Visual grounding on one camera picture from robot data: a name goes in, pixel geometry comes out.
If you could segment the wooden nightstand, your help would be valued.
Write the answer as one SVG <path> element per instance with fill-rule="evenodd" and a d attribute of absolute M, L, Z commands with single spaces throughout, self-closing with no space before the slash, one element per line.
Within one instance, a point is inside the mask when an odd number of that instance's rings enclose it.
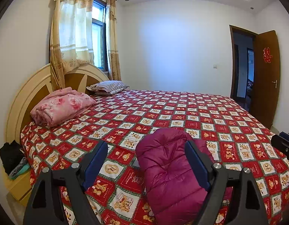
<path fill-rule="evenodd" d="M 22 206 L 26 207 L 29 201 L 29 197 L 32 192 L 32 187 L 30 185 L 30 175 L 31 170 L 19 175 L 14 180 L 9 178 L 5 170 L 2 169 L 2 176 L 5 187 L 12 195 L 12 197 Z"/>

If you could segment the pink floral folded blanket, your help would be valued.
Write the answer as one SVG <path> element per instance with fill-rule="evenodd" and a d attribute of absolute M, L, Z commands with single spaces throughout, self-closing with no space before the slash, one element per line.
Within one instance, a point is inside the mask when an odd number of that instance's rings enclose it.
<path fill-rule="evenodd" d="M 36 124 L 45 123 L 48 127 L 55 127 L 84 113 L 95 104 L 96 101 L 89 95 L 67 87 L 44 97 L 33 107 L 30 115 Z"/>

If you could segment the red door decoration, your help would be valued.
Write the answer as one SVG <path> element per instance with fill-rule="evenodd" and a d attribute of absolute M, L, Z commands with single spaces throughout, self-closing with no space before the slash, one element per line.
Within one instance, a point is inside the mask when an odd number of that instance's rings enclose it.
<path fill-rule="evenodd" d="M 263 49 L 263 60 L 264 60 L 264 62 L 267 63 L 267 64 L 270 64 L 271 61 L 272 61 L 272 58 L 273 58 L 273 56 L 271 54 L 270 48 L 269 47 L 265 47 Z"/>

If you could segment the magenta puffer jacket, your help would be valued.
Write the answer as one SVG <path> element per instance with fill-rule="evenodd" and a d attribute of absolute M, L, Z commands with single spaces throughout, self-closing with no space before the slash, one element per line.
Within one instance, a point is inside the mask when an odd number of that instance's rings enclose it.
<path fill-rule="evenodd" d="M 157 224 L 186 224 L 203 207 L 207 192 L 185 156 L 185 143 L 191 140 L 183 130 L 160 128 L 136 146 L 147 201 Z"/>

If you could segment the dark clothes on nightstand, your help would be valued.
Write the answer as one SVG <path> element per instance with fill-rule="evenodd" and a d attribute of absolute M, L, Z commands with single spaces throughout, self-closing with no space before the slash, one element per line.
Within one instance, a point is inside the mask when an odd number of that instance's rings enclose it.
<path fill-rule="evenodd" d="M 13 140 L 11 143 L 6 142 L 0 148 L 0 158 L 5 173 L 11 180 L 24 174 L 29 169 L 29 164 L 24 151 L 19 143 Z"/>

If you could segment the striped pillow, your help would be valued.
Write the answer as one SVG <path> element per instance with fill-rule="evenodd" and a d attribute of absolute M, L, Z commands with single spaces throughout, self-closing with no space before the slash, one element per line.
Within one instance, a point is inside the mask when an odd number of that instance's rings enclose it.
<path fill-rule="evenodd" d="M 87 86 L 86 89 L 94 92 L 96 95 L 110 96 L 117 94 L 128 87 L 129 86 L 122 81 L 109 80 Z"/>

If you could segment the cream wooden headboard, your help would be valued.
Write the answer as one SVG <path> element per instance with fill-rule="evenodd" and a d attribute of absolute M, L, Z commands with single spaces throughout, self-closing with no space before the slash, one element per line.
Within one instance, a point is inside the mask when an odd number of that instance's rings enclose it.
<path fill-rule="evenodd" d="M 106 73 L 86 64 L 65 75 L 65 86 L 78 92 L 86 92 L 92 84 L 108 81 Z M 34 73 L 18 90 L 11 104 L 5 128 L 6 142 L 20 142 L 22 128 L 32 121 L 30 111 L 40 100 L 53 92 L 50 65 Z"/>

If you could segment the brown wooden door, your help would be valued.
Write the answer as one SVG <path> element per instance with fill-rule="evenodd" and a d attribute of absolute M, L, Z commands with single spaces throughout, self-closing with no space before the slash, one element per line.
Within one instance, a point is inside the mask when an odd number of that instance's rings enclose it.
<path fill-rule="evenodd" d="M 280 50 L 275 30 L 258 34 L 254 45 L 254 80 L 249 113 L 260 123 L 272 127 L 280 90 Z M 269 47 L 273 56 L 270 64 L 263 60 L 263 49 Z M 278 80 L 277 89 L 272 81 Z"/>

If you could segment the beige left curtain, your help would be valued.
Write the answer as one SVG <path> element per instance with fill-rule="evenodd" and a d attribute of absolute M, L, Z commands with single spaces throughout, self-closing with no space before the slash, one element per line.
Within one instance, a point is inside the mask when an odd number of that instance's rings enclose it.
<path fill-rule="evenodd" d="M 49 39 L 51 83 L 65 88 L 65 75 L 84 64 L 94 64 L 92 5 L 94 0 L 54 0 Z"/>

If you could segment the window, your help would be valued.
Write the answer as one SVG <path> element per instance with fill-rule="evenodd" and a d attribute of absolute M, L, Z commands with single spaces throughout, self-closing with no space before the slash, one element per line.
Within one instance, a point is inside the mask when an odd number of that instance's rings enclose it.
<path fill-rule="evenodd" d="M 92 3 L 92 46 L 94 50 L 94 65 L 103 72 L 108 71 L 105 12 L 106 3 L 102 0 L 94 0 Z"/>

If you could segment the brown door frame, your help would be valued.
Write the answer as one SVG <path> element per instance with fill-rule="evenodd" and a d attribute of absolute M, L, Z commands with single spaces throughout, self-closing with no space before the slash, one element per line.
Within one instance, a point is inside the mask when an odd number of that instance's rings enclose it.
<path fill-rule="evenodd" d="M 252 38 L 252 40 L 255 39 L 255 37 L 257 36 L 257 33 L 249 31 L 247 29 L 238 27 L 238 26 L 234 26 L 234 25 L 229 25 L 229 29 L 230 29 L 230 36 L 231 36 L 231 48 L 232 48 L 232 82 L 231 82 L 231 93 L 230 93 L 230 97 L 233 99 L 236 97 L 236 95 L 234 95 L 235 92 L 235 83 L 236 83 L 236 63 L 235 63 L 235 47 L 234 47 L 234 36 L 233 33 L 238 33 L 238 34 L 242 34 L 243 36 L 246 37 L 250 37 Z"/>

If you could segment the red patterned bed quilt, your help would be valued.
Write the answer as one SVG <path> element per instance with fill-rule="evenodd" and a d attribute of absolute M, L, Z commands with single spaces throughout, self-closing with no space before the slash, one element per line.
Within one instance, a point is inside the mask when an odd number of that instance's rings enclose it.
<path fill-rule="evenodd" d="M 176 128 L 201 139 L 213 160 L 232 170 L 252 171 L 269 224 L 280 224 L 289 204 L 289 160 L 271 145 L 272 132 L 221 95 L 124 90 L 55 127 L 26 124 L 21 143 L 31 165 L 30 183 L 43 168 L 62 170 L 79 162 L 100 140 L 108 155 L 87 198 L 104 224 L 156 224 L 148 204 L 137 144 L 160 128 Z"/>

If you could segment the beige curtain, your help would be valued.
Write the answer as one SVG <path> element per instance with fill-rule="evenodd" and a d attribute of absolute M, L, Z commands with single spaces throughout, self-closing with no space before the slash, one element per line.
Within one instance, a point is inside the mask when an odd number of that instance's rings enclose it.
<path fill-rule="evenodd" d="M 94 64 L 92 5 L 94 0 L 54 0 L 49 39 L 51 83 L 65 88 L 65 75 L 84 64 Z"/>
<path fill-rule="evenodd" d="M 119 64 L 119 52 L 117 49 L 117 19 L 116 19 L 116 0 L 106 1 L 106 48 L 107 63 L 110 80 L 121 81 L 121 70 Z"/>

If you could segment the beige right curtain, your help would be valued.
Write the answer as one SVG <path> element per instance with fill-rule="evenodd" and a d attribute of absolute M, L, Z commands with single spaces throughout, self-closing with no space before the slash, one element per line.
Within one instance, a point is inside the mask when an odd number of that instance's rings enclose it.
<path fill-rule="evenodd" d="M 117 19 L 116 19 L 116 0 L 106 1 L 106 48 L 107 63 L 110 80 L 121 81 L 121 70 L 119 64 L 119 52 L 117 49 Z"/>

